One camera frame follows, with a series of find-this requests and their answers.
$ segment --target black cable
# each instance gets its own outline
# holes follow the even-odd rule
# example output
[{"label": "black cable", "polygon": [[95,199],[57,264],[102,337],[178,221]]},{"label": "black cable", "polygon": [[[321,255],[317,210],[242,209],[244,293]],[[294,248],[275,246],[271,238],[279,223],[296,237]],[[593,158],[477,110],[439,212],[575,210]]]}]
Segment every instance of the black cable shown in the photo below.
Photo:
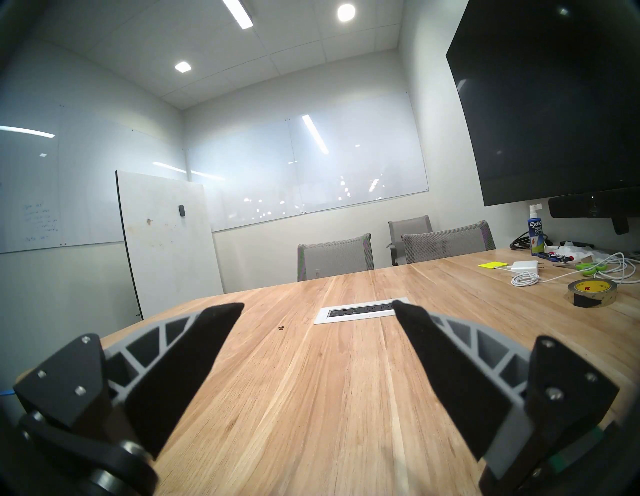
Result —
[{"label": "black cable", "polygon": [[[545,238],[545,244],[552,244],[551,241],[546,234],[543,235]],[[531,249],[531,239],[529,238],[529,231],[525,231],[520,234],[516,239],[514,239],[509,248],[512,250],[530,250]]]}]

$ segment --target screw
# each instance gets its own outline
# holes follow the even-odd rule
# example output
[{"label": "screw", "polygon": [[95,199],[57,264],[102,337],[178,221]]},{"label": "screw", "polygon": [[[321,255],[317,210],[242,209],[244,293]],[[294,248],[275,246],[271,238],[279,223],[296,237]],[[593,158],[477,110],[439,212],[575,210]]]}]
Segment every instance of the screw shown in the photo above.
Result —
[{"label": "screw", "polygon": [[557,387],[548,387],[546,393],[551,401],[560,401],[562,398],[564,398],[564,393]]}]

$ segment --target white wall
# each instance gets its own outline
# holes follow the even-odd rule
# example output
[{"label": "white wall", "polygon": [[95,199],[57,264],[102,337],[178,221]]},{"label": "white wall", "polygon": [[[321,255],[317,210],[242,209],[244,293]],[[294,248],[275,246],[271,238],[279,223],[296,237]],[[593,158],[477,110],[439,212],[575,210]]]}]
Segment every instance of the white wall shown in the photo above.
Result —
[{"label": "white wall", "polygon": [[[336,61],[254,84],[188,109],[185,140],[193,146],[218,133],[284,119],[309,108],[406,90],[396,50]],[[295,281],[298,244],[366,232],[372,235],[374,265],[390,266],[387,221],[431,214],[433,209],[430,193],[418,193],[214,233],[225,292]]]},{"label": "white wall", "polygon": [[[180,112],[92,62],[30,40],[0,76],[18,90],[67,104],[182,146]],[[139,320],[124,243],[0,254],[0,389],[83,332],[105,336]],[[17,401],[3,399],[12,407]]]},{"label": "white wall", "polygon": [[629,219],[628,234],[617,236],[609,219],[551,218],[546,199],[483,205],[465,115],[446,59],[466,5],[467,0],[404,0],[399,51],[425,157],[429,193],[437,208],[435,224],[448,229],[485,219],[496,245],[505,247],[527,230],[528,205],[542,202],[543,229],[554,241],[571,239],[638,249],[637,218]]}]

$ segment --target tape roll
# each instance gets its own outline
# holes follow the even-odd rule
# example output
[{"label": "tape roll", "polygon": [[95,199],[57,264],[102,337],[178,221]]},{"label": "tape roll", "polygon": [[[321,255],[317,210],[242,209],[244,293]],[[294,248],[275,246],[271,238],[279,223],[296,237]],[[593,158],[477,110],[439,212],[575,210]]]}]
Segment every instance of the tape roll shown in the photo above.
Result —
[{"label": "tape roll", "polygon": [[618,285],[606,279],[580,279],[567,287],[565,298],[574,307],[606,307],[618,294]]}]

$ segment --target spray nozzle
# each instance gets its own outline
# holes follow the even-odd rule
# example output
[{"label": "spray nozzle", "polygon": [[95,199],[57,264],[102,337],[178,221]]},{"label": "spray nozzle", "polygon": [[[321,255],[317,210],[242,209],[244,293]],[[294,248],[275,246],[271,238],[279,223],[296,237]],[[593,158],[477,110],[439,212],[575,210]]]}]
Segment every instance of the spray nozzle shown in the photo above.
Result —
[{"label": "spray nozzle", "polygon": [[542,208],[542,204],[529,205],[529,218],[534,219],[537,217],[536,210],[540,210]]}]

